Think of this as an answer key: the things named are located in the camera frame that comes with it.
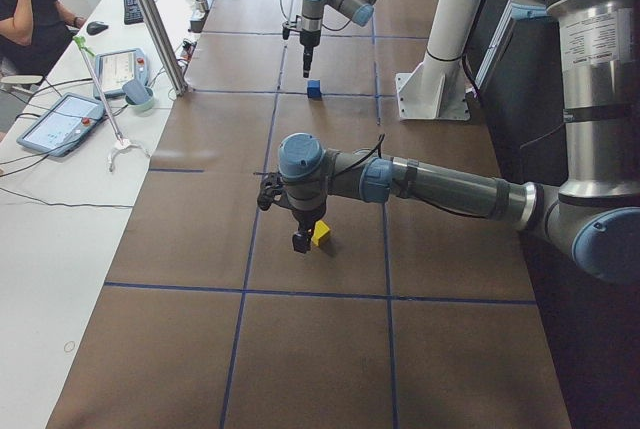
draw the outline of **tablet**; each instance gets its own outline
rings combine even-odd
[[[138,79],[143,86],[149,82],[147,58],[141,49],[98,54],[95,58],[95,71],[107,97],[124,96],[122,86],[133,79]],[[96,99],[100,97],[95,87],[93,96]]]
[[[73,151],[104,116],[102,102],[65,94],[18,139],[18,144],[55,157]]]

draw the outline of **black t-shirt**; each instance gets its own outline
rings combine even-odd
[[[46,76],[71,42],[71,33],[60,20],[57,0],[31,0],[33,36],[30,46],[21,46],[0,36],[0,52],[22,74]],[[0,0],[0,21],[13,17],[18,0]]]

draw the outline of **black mouse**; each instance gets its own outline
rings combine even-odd
[[[105,29],[108,29],[109,26],[104,22],[100,21],[92,21],[87,24],[87,34],[90,36],[95,36],[96,34],[100,34]]]

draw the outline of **keyboard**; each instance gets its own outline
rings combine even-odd
[[[137,0],[123,0],[123,3],[125,24],[137,24],[144,20]]]

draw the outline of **white desk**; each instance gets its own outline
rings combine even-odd
[[[178,48],[187,32],[191,8],[187,0],[156,0],[169,39]],[[125,26],[122,0],[102,0],[89,21],[109,29],[87,36],[95,53],[139,47],[148,56],[153,78],[161,61],[144,24]],[[74,43],[48,80],[51,84],[89,77]],[[63,94],[91,95],[93,86],[69,85]],[[158,77],[155,108],[144,116],[125,110],[118,117],[124,135],[153,152],[172,107],[171,84]],[[33,104],[49,107],[59,98],[44,91]],[[123,105],[116,100],[114,108]],[[42,113],[27,106],[25,112]],[[0,144],[0,162],[30,153],[15,143],[33,119],[19,119]],[[107,170],[107,154],[115,142],[103,123],[75,152],[47,159],[19,174],[0,178],[0,187],[48,202],[133,205],[149,166],[139,150],[116,158]],[[38,158],[0,166],[5,173]],[[0,193],[0,427],[43,428],[59,397],[86,324],[129,218],[130,209],[48,207]]]

